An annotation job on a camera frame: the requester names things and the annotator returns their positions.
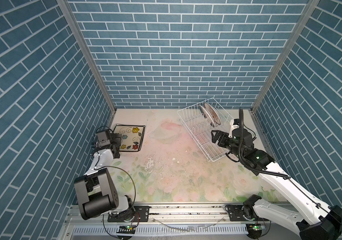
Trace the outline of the floral black square plate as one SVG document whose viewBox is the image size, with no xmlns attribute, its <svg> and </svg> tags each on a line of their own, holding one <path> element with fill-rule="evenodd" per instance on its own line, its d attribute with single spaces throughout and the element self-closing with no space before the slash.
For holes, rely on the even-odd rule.
<svg viewBox="0 0 342 240">
<path fill-rule="evenodd" d="M 142 148 L 146 126 L 120 125 L 114 128 L 115 134 L 122 135 L 121 152 L 139 152 Z"/>
</svg>

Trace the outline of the round plate red rim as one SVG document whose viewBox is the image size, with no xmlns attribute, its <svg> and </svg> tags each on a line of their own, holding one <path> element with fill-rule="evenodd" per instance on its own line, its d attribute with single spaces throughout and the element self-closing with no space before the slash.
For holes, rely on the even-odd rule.
<svg viewBox="0 0 342 240">
<path fill-rule="evenodd" d="M 214 118 L 212 114 L 205 108 L 203 105 L 199 105 L 199 110 L 203 114 L 203 116 L 208 120 L 209 124 L 214 128 L 216 127 Z"/>
</svg>

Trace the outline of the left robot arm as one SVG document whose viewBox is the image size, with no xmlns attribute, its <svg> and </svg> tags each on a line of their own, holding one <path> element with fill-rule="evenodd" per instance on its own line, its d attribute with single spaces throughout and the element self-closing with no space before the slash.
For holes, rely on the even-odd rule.
<svg viewBox="0 0 342 240">
<path fill-rule="evenodd" d="M 113 160 L 120 158 L 122 135 L 101 131 L 96 136 L 91 166 L 74 182 L 80 214 L 84 220 L 109 214 L 113 219 L 129 222 L 136 214 L 133 201 L 118 194 L 108 170 Z"/>
</svg>

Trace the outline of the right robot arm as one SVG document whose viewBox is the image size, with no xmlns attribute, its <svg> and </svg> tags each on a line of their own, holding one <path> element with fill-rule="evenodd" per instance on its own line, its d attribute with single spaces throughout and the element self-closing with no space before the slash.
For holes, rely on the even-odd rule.
<svg viewBox="0 0 342 240">
<path fill-rule="evenodd" d="M 213 130 L 211 140 L 237 156 L 239 163 L 273 186 L 296 209 L 289 211 L 252 195 L 243 202 L 245 219 L 271 220 L 303 240 L 336 240 L 342 234 L 342 208 L 331 207 L 290 177 L 270 155 L 254 147 L 248 131 L 235 129 L 228 134 Z"/>
</svg>

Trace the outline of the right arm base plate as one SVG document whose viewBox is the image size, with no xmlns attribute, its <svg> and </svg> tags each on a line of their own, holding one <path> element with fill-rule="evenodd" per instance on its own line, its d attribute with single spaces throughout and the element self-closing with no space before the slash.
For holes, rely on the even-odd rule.
<svg viewBox="0 0 342 240">
<path fill-rule="evenodd" d="M 267 219 L 257 218 L 257 217 L 246 217 L 243 212 L 243 205 L 225 205 L 224 210 L 227 212 L 228 217 L 231 222 L 249 221 L 256 222 L 268 221 Z"/>
</svg>

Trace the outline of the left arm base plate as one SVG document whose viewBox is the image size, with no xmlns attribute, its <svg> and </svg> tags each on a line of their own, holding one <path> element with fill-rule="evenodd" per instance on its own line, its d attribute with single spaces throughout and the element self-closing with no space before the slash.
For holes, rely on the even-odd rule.
<svg viewBox="0 0 342 240">
<path fill-rule="evenodd" d="M 108 215 L 109 223 L 123 223 L 123 222 L 148 222 L 150 215 L 150 206 L 133 206 L 120 213 L 110 213 Z"/>
</svg>

